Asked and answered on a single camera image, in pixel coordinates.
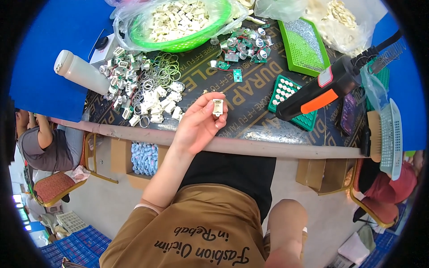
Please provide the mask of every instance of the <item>floor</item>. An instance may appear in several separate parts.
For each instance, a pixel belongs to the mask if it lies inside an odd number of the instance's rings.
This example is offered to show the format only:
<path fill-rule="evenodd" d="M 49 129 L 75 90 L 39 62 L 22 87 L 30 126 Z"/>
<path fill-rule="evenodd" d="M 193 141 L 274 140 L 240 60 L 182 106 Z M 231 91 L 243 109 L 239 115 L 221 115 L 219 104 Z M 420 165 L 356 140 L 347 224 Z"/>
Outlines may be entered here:
<path fill-rule="evenodd" d="M 139 202 L 142 192 L 130 186 L 125 174 L 110 172 L 110 140 L 97 148 L 97 168 L 102 175 L 119 181 L 107 182 L 91 176 L 82 187 L 70 193 L 65 212 L 74 211 L 87 224 L 114 238 Z M 299 201 L 308 213 L 308 239 L 304 250 L 305 268 L 324 267 L 336 255 L 343 242 L 363 225 L 353 223 L 357 205 L 345 192 L 318 196 L 313 190 L 295 182 L 298 160 L 277 159 L 272 182 L 273 205 L 284 198 Z"/>

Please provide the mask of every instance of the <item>white plastic basket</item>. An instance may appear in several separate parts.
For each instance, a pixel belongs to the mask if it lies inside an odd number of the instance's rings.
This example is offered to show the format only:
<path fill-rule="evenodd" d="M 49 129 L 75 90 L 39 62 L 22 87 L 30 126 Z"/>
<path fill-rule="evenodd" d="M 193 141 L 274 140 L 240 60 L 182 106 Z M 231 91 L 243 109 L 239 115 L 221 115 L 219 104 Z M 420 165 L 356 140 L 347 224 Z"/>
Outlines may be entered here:
<path fill-rule="evenodd" d="M 73 211 L 57 215 L 57 220 L 59 224 L 70 234 L 89 226 Z"/>
<path fill-rule="evenodd" d="M 392 175 L 396 181 L 402 167 L 402 122 L 398 106 L 393 101 L 381 110 L 381 162 L 380 170 Z"/>

